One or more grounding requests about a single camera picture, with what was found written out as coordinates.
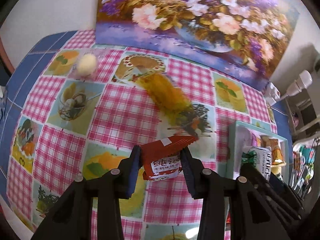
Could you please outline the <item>blue white tissue pack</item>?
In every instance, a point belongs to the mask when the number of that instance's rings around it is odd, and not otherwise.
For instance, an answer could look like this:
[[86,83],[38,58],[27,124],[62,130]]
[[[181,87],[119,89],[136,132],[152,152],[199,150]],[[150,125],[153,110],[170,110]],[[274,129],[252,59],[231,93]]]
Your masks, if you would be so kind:
[[7,105],[7,97],[8,97],[8,91],[4,86],[1,86],[0,89],[0,121],[4,120],[5,116],[5,108]]

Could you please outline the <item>white shelf unit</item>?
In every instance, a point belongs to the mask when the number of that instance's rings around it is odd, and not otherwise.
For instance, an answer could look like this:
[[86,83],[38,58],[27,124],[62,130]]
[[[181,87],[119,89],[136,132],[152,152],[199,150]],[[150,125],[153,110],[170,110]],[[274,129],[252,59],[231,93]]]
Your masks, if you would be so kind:
[[293,141],[319,133],[319,101],[307,89],[285,99]]

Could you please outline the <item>yellow clear cake packet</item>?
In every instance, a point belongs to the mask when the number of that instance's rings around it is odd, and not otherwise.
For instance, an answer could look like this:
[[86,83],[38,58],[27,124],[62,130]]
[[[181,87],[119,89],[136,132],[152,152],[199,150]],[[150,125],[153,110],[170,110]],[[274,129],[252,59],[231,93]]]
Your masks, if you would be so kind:
[[191,101],[165,74],[142,76],[136,84],[142,87],[171,124],[177,123],[181,113],[191,107]]

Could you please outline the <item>flower painting canvas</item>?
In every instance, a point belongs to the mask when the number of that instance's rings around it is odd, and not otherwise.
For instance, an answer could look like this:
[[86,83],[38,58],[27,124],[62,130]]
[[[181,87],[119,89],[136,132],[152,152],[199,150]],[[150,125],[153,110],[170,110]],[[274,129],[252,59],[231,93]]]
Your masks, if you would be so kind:
[[98,0],[95,41],[178,56],[262,90],[298,18],[290,0]]

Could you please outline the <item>cluttered basket of items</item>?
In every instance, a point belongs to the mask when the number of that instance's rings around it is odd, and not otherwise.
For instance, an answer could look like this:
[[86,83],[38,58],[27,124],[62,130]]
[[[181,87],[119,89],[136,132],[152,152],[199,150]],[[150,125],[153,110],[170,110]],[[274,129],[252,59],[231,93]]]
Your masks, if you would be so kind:
[[304,199],[312,189],[319,138],[306,138],[293,144],[293,164],[289,185]]

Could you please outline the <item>white green cracker packet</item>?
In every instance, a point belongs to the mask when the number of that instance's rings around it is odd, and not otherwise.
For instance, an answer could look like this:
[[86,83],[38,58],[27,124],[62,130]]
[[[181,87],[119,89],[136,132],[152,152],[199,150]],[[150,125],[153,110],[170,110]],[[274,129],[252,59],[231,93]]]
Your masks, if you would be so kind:
[[248,164],[258,170],[269,181],[271,175],[272,154],[263,147],[245,148],[241,155],[241,166]]

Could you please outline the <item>white bulb socket lamp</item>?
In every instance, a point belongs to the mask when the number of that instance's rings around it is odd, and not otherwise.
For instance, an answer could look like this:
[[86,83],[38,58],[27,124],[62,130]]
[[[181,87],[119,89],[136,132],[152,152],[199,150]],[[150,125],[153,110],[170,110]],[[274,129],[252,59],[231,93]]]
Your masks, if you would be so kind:
[[307,89],[312,84],[312,76],[307,71],[304,70],[299,74],[299,77],[289,85],[286,92],[281,95],[277,87],[269,82],[264,91],[264,97],[266,102],[273,106],[277,102],[284,100],[287,97],[295,96],[302,92],[302,90]]

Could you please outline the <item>yellow jelly cup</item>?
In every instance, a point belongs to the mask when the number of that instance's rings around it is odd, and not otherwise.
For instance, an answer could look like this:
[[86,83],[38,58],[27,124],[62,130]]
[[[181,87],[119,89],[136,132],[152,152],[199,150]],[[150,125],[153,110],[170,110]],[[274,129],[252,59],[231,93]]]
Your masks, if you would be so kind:
[[281,163],[275,163],[271,165],[271,172],[274,175],[281,174],[282,167],[286,166],[286,162],[282,161]]

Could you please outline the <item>white teal-rimmed tray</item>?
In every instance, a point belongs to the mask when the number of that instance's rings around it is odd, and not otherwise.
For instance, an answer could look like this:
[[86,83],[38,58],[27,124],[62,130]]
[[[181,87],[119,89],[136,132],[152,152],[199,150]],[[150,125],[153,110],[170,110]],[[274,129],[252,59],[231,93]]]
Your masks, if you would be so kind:
[[279,179],[272,170],[272,152],[269,148],[254,146],[252,140],[254,134],[264,135],[268,139],[279,140],[280,149],[287,152],[289,149],[287,140],[271,132],[263,133],[263,130],[253,125],[236,121],[228,128],[229,157],[226,163],[225,177],[238,179],[243,176],[247,183],[253,186],[253,190],[244,194],[244,214],[252,220],[253,224],[265,224],[270,221],[273,210],[266,200],[267,193],[273,190],[280,194],[288,193],[291,188],[287,185],[289,172],[280,172],[283,176]]

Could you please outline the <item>red white milk biscuit packet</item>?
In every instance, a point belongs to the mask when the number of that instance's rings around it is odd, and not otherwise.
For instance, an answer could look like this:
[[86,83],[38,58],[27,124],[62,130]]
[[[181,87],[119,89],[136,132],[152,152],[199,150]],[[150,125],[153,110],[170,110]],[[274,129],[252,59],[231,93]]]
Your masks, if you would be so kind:
[[197,140],[191,135],[173,135],[142,145],[143,179],[159,181],[175,178],[180,171],[180,152]]

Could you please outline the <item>round pastry clear wrapper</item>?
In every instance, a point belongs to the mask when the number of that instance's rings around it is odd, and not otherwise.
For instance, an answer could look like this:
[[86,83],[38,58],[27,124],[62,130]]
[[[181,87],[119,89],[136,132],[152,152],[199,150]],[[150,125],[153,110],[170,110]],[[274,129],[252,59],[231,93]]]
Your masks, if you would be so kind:
[[95,79],[98,70],[98,58],[92,54],[84,54],[77,62],[74,70],[76,79]]

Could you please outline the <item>checkered picture tablecloth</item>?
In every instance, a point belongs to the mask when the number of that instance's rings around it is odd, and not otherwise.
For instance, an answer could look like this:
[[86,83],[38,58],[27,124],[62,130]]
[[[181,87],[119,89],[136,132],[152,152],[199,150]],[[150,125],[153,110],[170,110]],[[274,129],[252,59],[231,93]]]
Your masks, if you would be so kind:
[[60,195],[83,163],[93,154],[127,155],[135,145],[155,141],[164,120],[144,90],[114,80],[120,61],[129,53],[152,55],[165,62],[167,72],[192,102],[209,109],[213,132],[213,157],[204,165],[221,170],[228,152],[228,126],[235,121],[266,125],[279,136],[291,139],[284,103],[269,109],[261,92],[238,83],[247,112],[218,102],[214,81],[221,72],[157,51],[135,47],[105,47],[95,86],[102,94],[72,123],[81,132],[66,128],[57,112],[68,75],[49,75],[47,68],[63,51],[93,46],[94,32],[69,31],[40,40],[20,62],[7,84],[7,103],[1,120],[1,196],[32,229],[40,220],[35,212],[37,189]]

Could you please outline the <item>purple swiss roll packet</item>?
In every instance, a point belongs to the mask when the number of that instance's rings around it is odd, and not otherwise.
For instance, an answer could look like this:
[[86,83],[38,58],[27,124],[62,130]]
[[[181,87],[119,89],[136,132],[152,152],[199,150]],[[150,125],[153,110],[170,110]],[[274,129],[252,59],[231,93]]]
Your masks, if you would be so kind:
[[252,129],[248,129],[243,126],[237,128],[237,142],[239,144],[240,150],[243,152],[245,148],[250,147],[261,147],[261,137],[260,135]]

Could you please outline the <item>beige swiss roll packet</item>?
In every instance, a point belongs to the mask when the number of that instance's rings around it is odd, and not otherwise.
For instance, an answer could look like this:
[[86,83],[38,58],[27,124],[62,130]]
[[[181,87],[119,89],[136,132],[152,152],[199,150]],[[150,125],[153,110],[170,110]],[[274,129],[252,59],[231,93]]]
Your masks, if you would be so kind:
[[270,148],[272,154],[272,165],[280,165],[284,163],[284,157],[278,139],[262,135],[261,143],[265,148]]

